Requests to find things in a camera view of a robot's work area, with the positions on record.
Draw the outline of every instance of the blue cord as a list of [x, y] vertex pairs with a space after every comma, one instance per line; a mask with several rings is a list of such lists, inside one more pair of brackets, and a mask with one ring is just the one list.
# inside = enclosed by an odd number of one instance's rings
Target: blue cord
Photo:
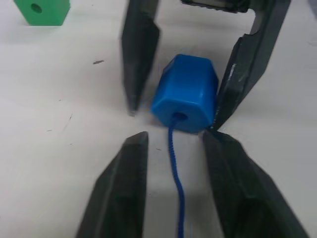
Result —
[[170, 163], [172, 167], [172, 173], [174, 177], [174, 181], [177, 187], [178, 196], [179, 196], [179, 214], [178, 214], [178, 232], [177, 238], [184, 238], [184, 220], [185, 220], [185, 195], [182, 183], [178, 177], [177, 173], [177, 165], [176, 165], [176, 157], [173, 146], [173, 130], [176, 124], [179, 121], [185, 120], [187, 117], [183, 114], [174, 114], [172, 119], [172, 123], [168, 128], [168, 151], [170, 156]]

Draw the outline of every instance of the white surface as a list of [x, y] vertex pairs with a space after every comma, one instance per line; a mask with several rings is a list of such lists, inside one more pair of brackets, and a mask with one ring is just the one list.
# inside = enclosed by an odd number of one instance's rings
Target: white surface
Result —
[[[29, 27], [13, 1], [0, 0], [0, 237], [74, 237], [95, 179], [124, 139], [143, 130], [150, 134], [144, 237], [174, 237], [177, 194], [166, 129], [147, 107], [134, 118], [126, 113], [118, 40], [125, 3], [73, 0], [62, 27]], [[160, 47], [145, 98], [177, 53], [210, 58], [222, 78], [253, 18], [252, 12], [163, 0]], [[93, 65], [97, 60], [105, 62]], [[273, 177], [312, 238], [316, 90], [316, 19], [306, 0], [293, 0], [264, 76], [221, 129]], [[214, 212], [201, 140], [175, 137], [186, 237], [211, 237]]]

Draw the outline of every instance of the hole in green block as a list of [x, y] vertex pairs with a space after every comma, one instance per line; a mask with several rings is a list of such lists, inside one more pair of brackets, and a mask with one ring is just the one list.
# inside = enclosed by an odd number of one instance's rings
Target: hole in green block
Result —
[[31, 9], [36, 13], [42, 13], [41, 7], [35, 3], [31, 4]]

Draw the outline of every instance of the blue hexagonal block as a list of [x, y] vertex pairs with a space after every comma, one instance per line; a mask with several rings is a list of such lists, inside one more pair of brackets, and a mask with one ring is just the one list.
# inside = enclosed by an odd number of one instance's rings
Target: blue hexagonal block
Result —
[[151, 111], [167, 127], [175, 113], [184, 114], [176, 129], [197, 133], [212, 124], [217, 88], [209, 59], [177, 55], [163, 71]]

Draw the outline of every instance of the green hexagonal block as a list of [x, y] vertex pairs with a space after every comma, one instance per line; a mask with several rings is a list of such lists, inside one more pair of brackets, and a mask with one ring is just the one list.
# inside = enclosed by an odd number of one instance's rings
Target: green hexagonal block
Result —
[[14, 0], [25, 20], [34, 26], [60, 26], [70, 8], [69, 0]]

